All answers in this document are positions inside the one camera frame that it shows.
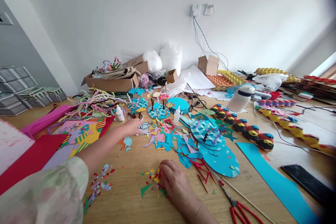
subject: light switch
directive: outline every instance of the light switch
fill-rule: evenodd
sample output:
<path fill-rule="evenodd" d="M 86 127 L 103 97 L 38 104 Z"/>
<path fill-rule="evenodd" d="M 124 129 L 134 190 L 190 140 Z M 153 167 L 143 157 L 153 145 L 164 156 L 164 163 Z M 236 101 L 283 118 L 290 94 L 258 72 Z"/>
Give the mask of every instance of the light switch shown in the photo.
<path fill-rule="evenodd" d="M 0 25 L 13 25 L 6 12 L 0 12 Z"/>

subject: floral sleeve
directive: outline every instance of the floral sleeve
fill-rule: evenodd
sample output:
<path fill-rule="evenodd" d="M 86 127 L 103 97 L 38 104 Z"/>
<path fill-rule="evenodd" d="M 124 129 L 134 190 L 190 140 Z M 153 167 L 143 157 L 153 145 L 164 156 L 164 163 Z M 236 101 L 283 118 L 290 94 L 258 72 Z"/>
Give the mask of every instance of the floral sleeve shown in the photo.
<path fill-rule="evenodd" d="M 0 196 L 0 223 L 82 223 L 88 179 L 88 168 L 76 156 L 34 173 Z"/>

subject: hand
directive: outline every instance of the hand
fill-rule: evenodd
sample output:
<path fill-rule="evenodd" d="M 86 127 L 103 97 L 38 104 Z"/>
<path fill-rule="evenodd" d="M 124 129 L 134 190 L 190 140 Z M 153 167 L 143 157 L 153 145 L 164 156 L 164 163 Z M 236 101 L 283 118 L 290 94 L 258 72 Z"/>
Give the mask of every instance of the hand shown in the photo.
<path fill-rule="evenodd" d="M 184 171 L 173 160 L 162 160 L 160 170 L 161 181 L 175 206 L 188 218 L 197 214 L 202 203 L 191 188 Z"/>
<path fill-rule="evenodd" d="M 124 137 L 128 137 L 128 136 L 130 137 L 135 134 L 141 134 L 139 130 L 139 126 L 143 123 L 144 122 L 141 121 L 139 118 L 135 118 L 135 119 L 128 120 L 126 123 L 119 126 L 118 128 L 120 129 L 121 134 Z"/>

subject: red scissors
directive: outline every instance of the red scissors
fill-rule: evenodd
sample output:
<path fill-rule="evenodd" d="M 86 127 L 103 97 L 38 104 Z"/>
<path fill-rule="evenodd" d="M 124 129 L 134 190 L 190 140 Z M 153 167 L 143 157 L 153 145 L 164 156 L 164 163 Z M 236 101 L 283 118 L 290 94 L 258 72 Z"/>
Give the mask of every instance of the red scissors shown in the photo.
<path fill-rule="evenodd" d="M 263 221 L 254 212 L 252 212 L 250 209 L 248 209 L 246 206 L 244 206 L 239 201 L 234 201 L 228 195 L 228 193 L 225 191 L 225 189 L 223 187 L 222 187 L 222 190 L 224 191 L 225 195 L 227 196 L 227 198 L 229 199 L 229 201 L 231 203 L 230 213 L 231 213 L 233 224 L 237 224 L 236 215 L 237 215 L 238 219 L 242 222 L 242 224 L 251 224 L 250 220 L 248 219 L 246 214 L 243 212 L 243 209 L 245 209 L 247 212 L 249 212 L 260 224 L 264 224 Z M 239 215 L 236 207 L 239 209 L 239 211 L 241 212 L 241 214 L 242 214 L 242 216 L 244 217 L 245 220 Z"/>

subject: glue bottle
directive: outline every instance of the glue bottle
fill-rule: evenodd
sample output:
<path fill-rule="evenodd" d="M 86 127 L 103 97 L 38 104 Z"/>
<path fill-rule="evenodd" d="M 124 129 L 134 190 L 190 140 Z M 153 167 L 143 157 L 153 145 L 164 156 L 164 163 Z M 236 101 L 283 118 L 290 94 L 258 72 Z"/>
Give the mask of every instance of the glue bottle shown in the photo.
<path fill-rule="evenodd" d="M 119 107 L 119 105 L 117 105 L 117 108 L 116 108 L 116 115 L 117 115 L 117 118 L 118 118 L 118 121 L 119 122 L 123 122 L 125 121 L 125 117 L 124 117 L 124 113 L 123 111 L 121 110 L 121 108 Z"/>
<path fill-rule="evenodd" d="M 179 106 L 177 108 L 177 110 L 175 110 L 173 122 L 178 123 L 179 120 L 180 120 L 180 116 L 181 116 L 181 110 L 180 110 L 180 106 Z"/>
<path fill-rule="evenodd" d="M 239 87 L 226 107 L 233 112 L 241 112 L 255 92 L 255 88 L 249 85 Z"/>

